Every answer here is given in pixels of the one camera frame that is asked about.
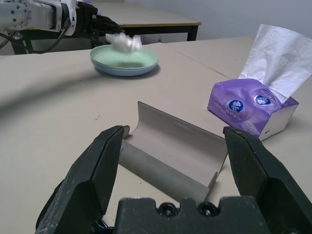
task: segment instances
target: logo on tissue packet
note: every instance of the logo on tissue packet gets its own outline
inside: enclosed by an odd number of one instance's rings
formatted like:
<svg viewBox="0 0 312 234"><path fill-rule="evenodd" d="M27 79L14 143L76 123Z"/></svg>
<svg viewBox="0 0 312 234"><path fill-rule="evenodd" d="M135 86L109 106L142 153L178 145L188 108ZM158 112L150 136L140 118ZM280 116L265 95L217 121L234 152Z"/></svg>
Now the logo on tissue packet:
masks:
<svg viewBox="0 0 312 234"><path fill-rule="evenodd" d="M255 102L259 105L269 105L271 103L271 100L267 97L264 97L262 95L258 95L255 97Z"/></svg>
<svg viewBox="0 0 312 234"><path fill-rule="evenodd" d="M241 101L233 100L230 102L229 108L232 111L241 112L241 110L243 110L243 108L244 108L244 104Z"/></svg>

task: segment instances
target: black cable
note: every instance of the black cable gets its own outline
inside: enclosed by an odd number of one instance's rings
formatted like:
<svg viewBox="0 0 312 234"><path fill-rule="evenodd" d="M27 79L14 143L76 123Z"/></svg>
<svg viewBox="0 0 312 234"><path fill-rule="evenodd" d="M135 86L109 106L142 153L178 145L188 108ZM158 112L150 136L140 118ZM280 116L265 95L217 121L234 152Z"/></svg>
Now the black cable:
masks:
<svg viewBox="0 0 312 234"><path fill-rule="evenodd" d="M29 47L27 47L27 46L25 46L25 45L23 45L23 44L21 44L19 42L16 42L16 40L10 38L9 36L7 36L7 35L5 35L3 33L0 33L0 36L5 38L5 39L7 39L9 42L15 44L16 46L18 46L18 47L20 47L20 48L22 48L24 50L28 50L28 51L30 51L30 52L32 52L34 54L44 54L44 53L47 53L50 50L52 50L59 43L59 41L63 39L63 37L65 36L65 33L67 32L67 30L70 27L70 25L71 25L70 19L67 18L67 20L66 20L66 22L64 24L64 29L63 29L62 33L59 35L57 41L54 42L54 44L51 45L49 48L47 48L45 50L42 50L42 51L33 50L33 49L31 49L31 48L29 48Z"/></svg>
<svg viewBox="0 0 312 234"><path fill-rule="evenodd" d="M16 33L16 31L11 32L11 33L9 34L9 37L10 37L11 39L13 39L13 36L14 36L15 33ZM2 49L3 47L5 47L5 45L6 45L8 42L9 42L8 39L6 39L4 42L2 42L2 43L0 44L0 49Z"/></svg>

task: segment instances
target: white tissue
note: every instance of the white tissue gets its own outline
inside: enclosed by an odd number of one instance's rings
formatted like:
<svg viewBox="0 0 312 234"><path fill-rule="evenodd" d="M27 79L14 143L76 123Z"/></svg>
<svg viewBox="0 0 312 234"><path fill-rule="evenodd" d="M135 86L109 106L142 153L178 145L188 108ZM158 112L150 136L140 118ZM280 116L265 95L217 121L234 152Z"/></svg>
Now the white tissue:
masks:
<svg viewBox="0 0 312 234"><path fill-rule="evenodd" d="M106 34L106 40L115 48L127 53L134 52L142 47L140 36L131 38L124 33Z"/></svg>
<svg viewBox="0 0 312 234"><path fill-rule="evenodd" d="M239 78L252 78L284 103L312 74L312 40L294 31L261 25Z"/></svg>

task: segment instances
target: metal table frame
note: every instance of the metal table frame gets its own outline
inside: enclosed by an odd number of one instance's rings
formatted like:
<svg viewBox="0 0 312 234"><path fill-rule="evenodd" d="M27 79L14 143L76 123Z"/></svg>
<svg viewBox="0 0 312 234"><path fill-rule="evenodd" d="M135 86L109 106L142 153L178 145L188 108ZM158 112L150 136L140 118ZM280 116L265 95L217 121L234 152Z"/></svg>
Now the metal table frame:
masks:
<svg viewBox="0 0 312 234"><path fill-rule="evenodd" d="M166 33L187 33L187 41L196 40L198 25L179 25L179 26L142 26L142 27L124 27L127 35L144 35L144 34L166 34ZM41 39L57 39L60 33L42 31L42 30L24 30L21 31L23 38L20 42L25 42L26 46L33 48L32 40ZM65 36L64 38L78 38L77 35ZM27 51L12 44L14 53L16 55L27 54Z"/></svg>

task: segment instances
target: tissue paper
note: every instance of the tissue paper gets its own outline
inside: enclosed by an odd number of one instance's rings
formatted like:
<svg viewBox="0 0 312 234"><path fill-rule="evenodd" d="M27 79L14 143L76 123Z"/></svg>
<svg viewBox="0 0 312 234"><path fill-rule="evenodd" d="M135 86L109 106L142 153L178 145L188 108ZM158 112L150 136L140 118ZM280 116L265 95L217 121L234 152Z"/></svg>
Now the tissue paper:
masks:
<svg viewBox="0 0 312 234"><path fill-rule="evenodd" d="M260 81L284 103L311 74L311 39L285 28L261 25L239 78Z"/></svg>

